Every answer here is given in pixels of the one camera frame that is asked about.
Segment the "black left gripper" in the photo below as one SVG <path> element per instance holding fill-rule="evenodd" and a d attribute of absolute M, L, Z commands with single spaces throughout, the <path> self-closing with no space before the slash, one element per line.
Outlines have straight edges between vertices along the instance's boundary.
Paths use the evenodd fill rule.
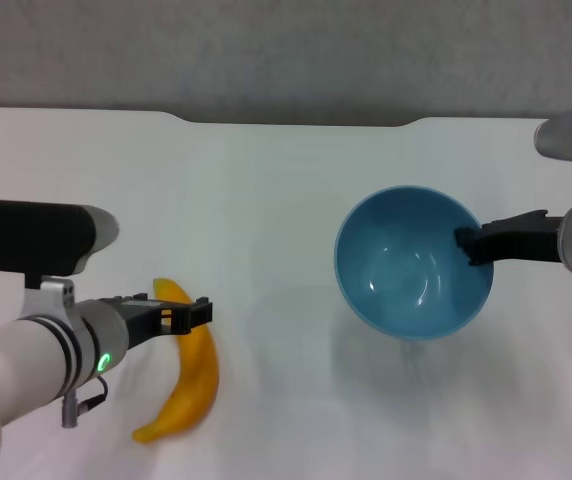
<path fill-rule="evenodd" d="M 171 313 L 180 310 L 191 312 L 212 309 L 208 297 L 199 297 L 189 303 L 149 299 L 147 294 L 133 296 L 115 296 L 102 298 L 123 319 L 128 333 L 127 349 L 136 346 L 161 334 L 190 334 L 193 329 L 212 321 L 209 313 L 199 315 L 162 316 L 159 327 L 159 312 Z"/>

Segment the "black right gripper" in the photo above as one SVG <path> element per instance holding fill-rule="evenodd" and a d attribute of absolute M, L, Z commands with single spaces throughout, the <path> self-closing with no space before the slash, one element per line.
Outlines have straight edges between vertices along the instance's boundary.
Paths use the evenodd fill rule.
<path fill-rule="evenodd" d="M 456 228 L 455 243 L 470 265 L 510 259 L 559 261 L 557 235 L 561 221 L 561 217 L 549 217 L 547 210 L 535 210 L 479 228 Z"/>

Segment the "yellow banana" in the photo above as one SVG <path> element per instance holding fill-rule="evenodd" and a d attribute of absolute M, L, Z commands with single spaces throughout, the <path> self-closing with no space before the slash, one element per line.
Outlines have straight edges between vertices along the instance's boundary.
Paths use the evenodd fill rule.
<path fill-rule="evenodd" d="M 217 350 L 209 327 L 193 327 L 176 337 L 179 376 L 157 417 L 132 432 L 132 439 L 147 444 L 195 429 L 210 413 L 219 387 Z"/>

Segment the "blue bowl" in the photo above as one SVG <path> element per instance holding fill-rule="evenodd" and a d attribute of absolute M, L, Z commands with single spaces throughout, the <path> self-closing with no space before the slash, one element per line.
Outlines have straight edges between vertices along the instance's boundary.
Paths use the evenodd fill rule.
<path fill-rule="evenodd" d="M 491 292 L 492 265 L 472 266 L 456 245 L 478 228 L 461 202 L 434 189 L 397 186 L 360 201 L 334 246 L 337 285 L 369 326 L 404 340 L 445 337 L 470 323 Z"/>

